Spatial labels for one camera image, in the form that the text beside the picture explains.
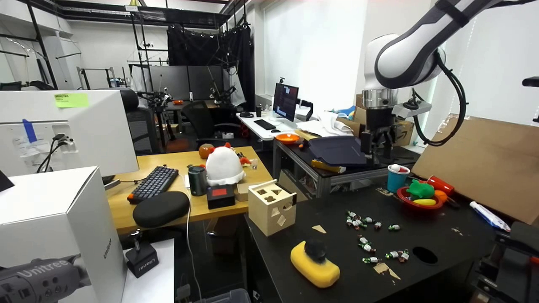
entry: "black keyboard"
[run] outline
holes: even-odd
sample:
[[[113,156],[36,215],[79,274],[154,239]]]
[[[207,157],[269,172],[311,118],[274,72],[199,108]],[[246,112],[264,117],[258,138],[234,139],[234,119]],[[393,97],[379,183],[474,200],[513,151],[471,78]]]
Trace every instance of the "black keyboard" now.
[[[147,198],[157,196],[165,192],[177,176],[177,169],[158,166],[127,196],[127,200],[131,204],[139,204]]]
[[[264,121],[262,119],[259,119],[259,120],[255,120],[254,123],[262,126],[263,129],[265,130],[270,130],[270,129],[274,129],[275,128],[275,125],[271,124],[271,123],[268,123],[267,121]]]

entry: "blue tape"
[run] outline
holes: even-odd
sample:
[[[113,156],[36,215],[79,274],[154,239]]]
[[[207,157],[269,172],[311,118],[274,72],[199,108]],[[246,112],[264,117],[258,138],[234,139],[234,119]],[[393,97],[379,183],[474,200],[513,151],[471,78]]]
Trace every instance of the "blue tape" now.
[[[36,132],[33,130],[33,126],[31,122],[28,122],[27,119],[23,119],[24,129],[26,130],[26,136],[28,136],[28,141],[30,143],[36,142]]]

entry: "yellow sponge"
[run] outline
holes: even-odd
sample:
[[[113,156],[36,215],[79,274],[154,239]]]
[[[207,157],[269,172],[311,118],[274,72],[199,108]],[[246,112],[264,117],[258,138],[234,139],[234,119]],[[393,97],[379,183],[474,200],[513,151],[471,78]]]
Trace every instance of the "yellow sponge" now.
[[[319,264],[309,258],[305,253],[305,241],[292,249],[290,261],[305,278],[319,288],[333,285],[341,275],[339,267],[330,260],[326,259],[322,264]]]

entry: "yellow sticky note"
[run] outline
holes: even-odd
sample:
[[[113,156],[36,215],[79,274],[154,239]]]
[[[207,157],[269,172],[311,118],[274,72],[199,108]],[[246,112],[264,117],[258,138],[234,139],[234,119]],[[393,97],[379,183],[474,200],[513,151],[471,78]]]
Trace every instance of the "yellow sticky note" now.
[[[72,94],[56,94],[54,95],[56,106],[58,107],[88,107],[88,94],[72,93]]]

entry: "blue cup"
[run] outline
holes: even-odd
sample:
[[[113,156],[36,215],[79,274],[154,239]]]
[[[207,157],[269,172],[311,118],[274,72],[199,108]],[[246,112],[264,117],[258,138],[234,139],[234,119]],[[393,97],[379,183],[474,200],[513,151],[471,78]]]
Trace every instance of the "blue cup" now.
[[[388,165],[388,191],[396,193],[397,190],[404,186],[406,177],[410,174],[408,167],[400,166],[406,169],[406,172],[394,171],[391,169],[391,165]]]

